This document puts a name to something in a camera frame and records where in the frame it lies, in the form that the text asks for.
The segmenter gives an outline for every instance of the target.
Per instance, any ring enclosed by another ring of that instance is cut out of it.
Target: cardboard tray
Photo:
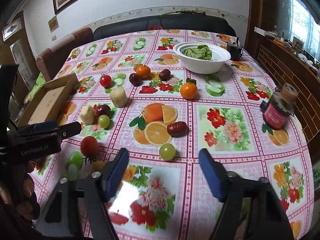
[[[78,85],[75,73],[45,83],[26,107],[18,127],[57,120],[60,109]]]

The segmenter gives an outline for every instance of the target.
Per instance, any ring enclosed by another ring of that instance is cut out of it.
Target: black leather sofa
[[[93,40],[96,41],[124,33],[147,31],[150,30],[151,27],[157,29],[158,26],[161,26],[164,30],[196,30],[236,36],[235,30],[225,19],[208,16],[204,13],[187,13],[141,17],[104,25],[94,31]]]

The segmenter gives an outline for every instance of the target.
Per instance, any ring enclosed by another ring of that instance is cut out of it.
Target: metal bolt
[[[269,180],[265,177],[261,177],[259,181],[261,181],[262,183],[269,183]]]
[[[235,178],[237,176],[237,174],[234,171],[228,171],[227,172],[228,177],[230,178]]]
[[[98,178],[101,176],[101,172],[100,171],[95,171],[93,173],[91,173],[91,177],[93,178]]]
[[[59,183],[60,184],[64,184],[66,182],[68,182],[68,178],[67,177],[63,177],[63,178],[59,179]]]

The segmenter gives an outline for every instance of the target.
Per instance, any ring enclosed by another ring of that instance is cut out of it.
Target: floral tablecloth
[[[226,48],[226,42],[235,38],[193,30],[155,30],[94,41],[71,52],[57,77],[75,72],[80,86],[62,110],[60,122],[81,122],[83,106],[108,104],[112,124],[102,129],[82,123],[79,135],[65,140],[60,153],[37,167],[32,176],[40,205],[45,205],[60,177],[84,178],[90,173],[91,164],[78,159],[82,139],[91,135],[100,143],[100,160],[112,160],[123,146],[130,152],[122,187],[106,203],[120,239],[207,239],[222,207],[199,166],[199,150],[207,148],[226,170],[247,179],[269,178],[294,236],[301,238],[310,227],[314,186],[299,121],[291,117],[280,131],[264,124],[259,105],[270,98],[275,84],[246,51],[241,62],[228,61],[218,73],[200,75],[186,70],[172,50],[184,41]],[[152,73],[134,87],[129,75],[138,63],[148,65]],[[159,72],[165,68],[172,75],[161,82]],[[99,84],[101,73],[112,77],[113,87],[104,89]],[[186,78],[197,80],[198,96],[193,100],[179,93]],[[129,98],[125,108],[115,108],[109,98],[117,86],[123,86]],[[131,123],[137,116],[144,117],[144,130]],[[166,125],[175,121],[188,124],[187,136],[168,137]],[[177,150],[171,162],[162,161],[158,154],[158,145],[166,142]],[[76,167],[73,175],[71,163]],[[92,236],[85,208],[80,206],[84,235]]]

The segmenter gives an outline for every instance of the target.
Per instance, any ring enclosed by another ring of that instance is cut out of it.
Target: bottle cap
[[[283,101],[285,101],[287,104],[293,104],[298,97],[297,90],[288,83],[285,83],[283,85],[280,94],[282,96]]]

